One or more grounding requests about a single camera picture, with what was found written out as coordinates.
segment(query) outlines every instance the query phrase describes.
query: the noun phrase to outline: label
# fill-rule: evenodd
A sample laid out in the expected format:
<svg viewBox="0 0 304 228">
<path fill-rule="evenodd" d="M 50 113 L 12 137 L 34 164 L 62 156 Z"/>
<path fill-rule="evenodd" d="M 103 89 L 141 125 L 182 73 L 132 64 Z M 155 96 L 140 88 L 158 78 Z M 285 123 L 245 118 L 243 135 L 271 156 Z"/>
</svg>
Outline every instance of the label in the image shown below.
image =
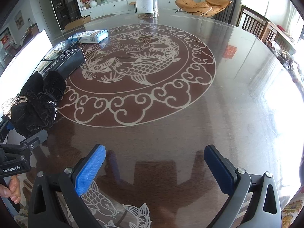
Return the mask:
<svg viewBox="0 0 304 228">
<path fill-rule="evenodd" d="M 68 48 L 65 52 L 63 52 L 59 57 L 57 57 L 55 60 L 51 62 L 50 65 L 47 66 L 46 69 L 44 69 L 41 73 L 41 75 L 45 75 L 49 70 L 51 70 L 56 64 L 60 63 L 62 64 L 64 61 L 66 61 L 71 55 L 73 55 L 76 51 L 78 51 L 78 48 Z"/>
<path fill-rule="evenodd" d="M 9 171 L 13 171 L 13 170 L 19 170 L 20 166 L 14 167 L 14 168 L 8 168 L 6 170 L 3 170 L 3 172 L 9 172 Z"/>
<path fill-rule="evenodd" d="M 137 13 L 153 13 L 153 0 L 136 0 Z"/>
</svg>

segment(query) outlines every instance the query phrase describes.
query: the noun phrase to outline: bottle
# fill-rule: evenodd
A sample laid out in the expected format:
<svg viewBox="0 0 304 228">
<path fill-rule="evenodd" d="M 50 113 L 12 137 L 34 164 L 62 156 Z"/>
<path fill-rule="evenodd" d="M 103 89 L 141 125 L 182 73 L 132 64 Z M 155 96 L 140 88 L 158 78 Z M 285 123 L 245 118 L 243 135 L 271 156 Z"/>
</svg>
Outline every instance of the bottle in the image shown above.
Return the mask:
<svg viewBox="0 0 304 228">
<path fill-rule="evenodd" d="M 28 24 L 29 24 L 29 27 L 31 27 L 33 25 L 33 22 L 30 18 L 28 19 Z"/>
</svg>

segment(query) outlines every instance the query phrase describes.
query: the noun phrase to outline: wooden chair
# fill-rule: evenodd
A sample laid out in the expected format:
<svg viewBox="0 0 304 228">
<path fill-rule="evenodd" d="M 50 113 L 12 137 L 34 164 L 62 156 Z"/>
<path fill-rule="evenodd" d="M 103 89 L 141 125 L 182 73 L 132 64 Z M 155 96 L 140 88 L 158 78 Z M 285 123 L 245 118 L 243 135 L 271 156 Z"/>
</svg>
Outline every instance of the wooden chair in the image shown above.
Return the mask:
<svg viewBox="0 0 304 228">
<path fill-rule="evenodd" d="M 296 53 L 294 43 L 284 32 L 270 20 L 244 5 L 241 6 L 237 27 L 240 24 L 243 30 L 254 34 L 263 43 L 274 40 L 283 51 L 287 51 L 291 55 Z"/>
</svg>

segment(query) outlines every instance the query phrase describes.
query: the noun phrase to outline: round dining table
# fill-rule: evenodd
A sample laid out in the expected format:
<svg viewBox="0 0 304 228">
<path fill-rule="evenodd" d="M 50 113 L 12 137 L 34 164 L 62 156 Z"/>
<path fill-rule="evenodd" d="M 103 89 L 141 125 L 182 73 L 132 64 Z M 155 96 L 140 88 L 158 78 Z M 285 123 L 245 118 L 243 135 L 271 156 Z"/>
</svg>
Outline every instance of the round dining table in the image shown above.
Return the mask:
<svg viewBox="0 0 304 228">
<path fill-rule="evenodd" d="M 65 80 L 48 139 L 32 152 L 23 202 L 37 172 L 73 167 L 101 144 L 106 159 L 82 195 L 100 224 L 207 227 L 228 197 L 204 161 L 204 148 L 213 144 L 235 167 L 271 172 L 281 207 L 288 203 L 300 187 L 304 105 L 255 35 L 160 11 L 151 19 L 135 13 L 95 19 L 56 40 L 101 29 L 108 30 L 106 43 L 80 45 L 86 62 Z"/>
</svg>

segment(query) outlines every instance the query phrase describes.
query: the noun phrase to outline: human hand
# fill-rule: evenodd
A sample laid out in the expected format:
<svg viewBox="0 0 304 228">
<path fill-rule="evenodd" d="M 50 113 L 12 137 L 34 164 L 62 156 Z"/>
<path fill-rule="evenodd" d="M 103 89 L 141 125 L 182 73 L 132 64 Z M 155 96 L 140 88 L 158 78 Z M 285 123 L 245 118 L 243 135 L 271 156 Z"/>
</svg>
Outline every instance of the human hand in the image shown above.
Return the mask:
<svg viewBox="0 0 304 228">
<path fill-rule="evenodd" d="M 7 188 L 7 187 L 5 187 L 5 186 L 3 186 L 2 184 L 0 184 L 0 197 L 11 197 L 11 191 Z"/>
<path fill-rule="evenodd" d="M 11 192 L 11 200 L 17 204 L 21 201 L 21 192 L 20 192 L 20 181 L 17 176 L 12 176 L 9 184 L 9 190 Z"/>
</svg>

